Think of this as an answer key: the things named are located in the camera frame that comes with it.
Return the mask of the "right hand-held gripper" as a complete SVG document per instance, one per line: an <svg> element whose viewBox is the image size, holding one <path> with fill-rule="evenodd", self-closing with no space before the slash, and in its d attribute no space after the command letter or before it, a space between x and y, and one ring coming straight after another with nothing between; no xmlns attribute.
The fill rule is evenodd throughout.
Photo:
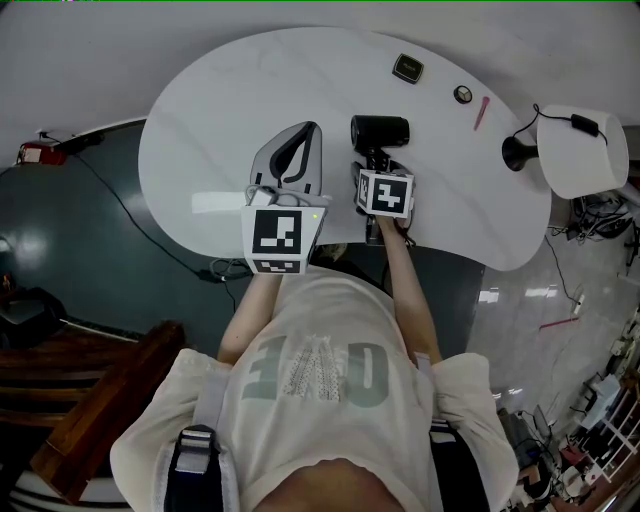
<svg viewBox="0 0 640 512"><path fill-rule="evenodd" d="M389 172L365 169L358 161L351 163L350 171L356 189L356 212L366 219L365 243L384 243L378 218L388 218L405 243L414 244L408 234L414 210L415 180L411 171L395 160L389 161Z"/></svg>

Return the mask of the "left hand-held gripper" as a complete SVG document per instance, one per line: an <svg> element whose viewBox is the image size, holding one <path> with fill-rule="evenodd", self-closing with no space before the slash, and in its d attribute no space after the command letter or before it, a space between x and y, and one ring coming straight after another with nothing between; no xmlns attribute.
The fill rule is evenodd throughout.
<svg viewBox="0 0 640 512"><path fill-rule="evenodd" d="M256 153L257 185L247 187L240 209L244 259L253 273L306 273L329 207L327 198L306 193L319 193L321 182L322 130L312 121L286 128Z"/></svg>

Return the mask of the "black hair dryer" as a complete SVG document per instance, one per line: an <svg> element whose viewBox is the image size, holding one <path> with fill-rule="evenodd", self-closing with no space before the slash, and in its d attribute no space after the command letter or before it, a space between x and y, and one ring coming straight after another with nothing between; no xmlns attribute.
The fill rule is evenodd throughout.
<svg viewBox="0 0 640 512"><path fill-rule="evenodd" d="M366 168L388 172L391 157L386 148L400 148L410 141L409 122L398 116L354 115L350 134L353 149L363 156Z"/></svg>

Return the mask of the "white curved table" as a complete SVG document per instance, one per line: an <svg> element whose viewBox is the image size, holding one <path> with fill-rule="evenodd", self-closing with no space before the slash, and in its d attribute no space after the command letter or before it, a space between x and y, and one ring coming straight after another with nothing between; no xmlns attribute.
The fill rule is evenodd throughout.
<svg viewBox="0 0 640 512"><path fill-rule="evenodd" d="M424 64L412 85L392 74L397 57ZM471 103L454 89L467 86ZM477 132L484 96L490 105ZM322 130L322 191L331 199L319 240L361 243L365 220L353 202L354 115L405 118L410 141L392 156L416 178L411 237L498 271L527 263L543 242L550 189L537 164L513 172L501 146L520 122L473 75L420 46L341 28L267 32L219 47L181 72L144 125L138 158L147 207L159 227L195 253L242 253L238 211L214 201L242 194L259 149L284 129Z"/></svg>

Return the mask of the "person's right forearm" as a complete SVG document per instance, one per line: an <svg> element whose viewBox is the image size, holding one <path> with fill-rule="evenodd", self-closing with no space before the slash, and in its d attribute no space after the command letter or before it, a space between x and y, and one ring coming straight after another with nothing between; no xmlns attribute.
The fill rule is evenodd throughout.
<svg viewBox="0 0 640 512"><path fill-rule="evenodd" d="M422 354L437 364L442 356L435 325L405 239L390 217L377 216L376 220L386 248L396 322L407 353L414 363Z"/></svg>

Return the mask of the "person's left forearm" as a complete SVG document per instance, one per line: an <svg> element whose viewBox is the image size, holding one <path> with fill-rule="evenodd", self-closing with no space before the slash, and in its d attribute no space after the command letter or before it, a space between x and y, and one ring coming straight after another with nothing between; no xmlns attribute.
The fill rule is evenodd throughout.
<svg viewBox="0 0 640 512"><path fill-rule="evenodd" d="M219 362L233 366L270 323L281 282L281 275L254 275L221 339Z"/></svg>

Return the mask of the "black square compact case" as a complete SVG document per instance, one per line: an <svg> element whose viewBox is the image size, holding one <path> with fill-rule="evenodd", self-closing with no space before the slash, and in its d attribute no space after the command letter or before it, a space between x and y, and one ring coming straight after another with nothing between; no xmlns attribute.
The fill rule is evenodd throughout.
<svg viewBox="0 0 640 512"><path fill-rule="evenodd" d="M424 71L424 64L419 60L401 53L392 69L392 74L404 82L415 85L420 80Z"/></svg>

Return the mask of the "table lamp with white shade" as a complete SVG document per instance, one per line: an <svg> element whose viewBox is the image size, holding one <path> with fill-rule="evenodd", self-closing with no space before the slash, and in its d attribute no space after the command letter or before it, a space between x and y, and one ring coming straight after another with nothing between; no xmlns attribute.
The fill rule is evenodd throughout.
<svg viewBox="0 0 640 512"><path fill-rule="evenodd" d="M502 143L513 172L537 159L551 190L576 199L624 187L629 174L627 139L619 119L585 108L533 106L534 119Z"/></svg>

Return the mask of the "person's white printed t-shirt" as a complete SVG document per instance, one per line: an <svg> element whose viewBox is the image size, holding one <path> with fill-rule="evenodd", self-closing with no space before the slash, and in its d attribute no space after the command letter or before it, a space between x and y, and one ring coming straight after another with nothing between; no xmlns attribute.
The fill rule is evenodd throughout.
<svg viewBox="0 0 640 512"><path fill-rule="evenodd" d="M272 320L233 366L179 352L111 449L115 484L135 512L161 511L180 432L207 420L223 448L225 501L236 510L253 509L298 469L345 459L370 471L406 512L442 512L431 453L438 427L473 458L449 475L454 512L480 512L471 476L490 512L500 512L518 478L487 359L463 353L414 363L391 298L319 267L284 278Z"/></svg>

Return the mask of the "black bag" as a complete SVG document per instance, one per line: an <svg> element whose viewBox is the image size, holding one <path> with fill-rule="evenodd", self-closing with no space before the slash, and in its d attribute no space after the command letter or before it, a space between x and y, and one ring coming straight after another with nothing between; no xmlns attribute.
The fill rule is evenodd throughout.
<svg viewBox="0 0 640 512"><path fill-rule="evenodd" d="M0 297L0 350L33 348L66 319L62 303L41 288L8 292Z"/></svg>

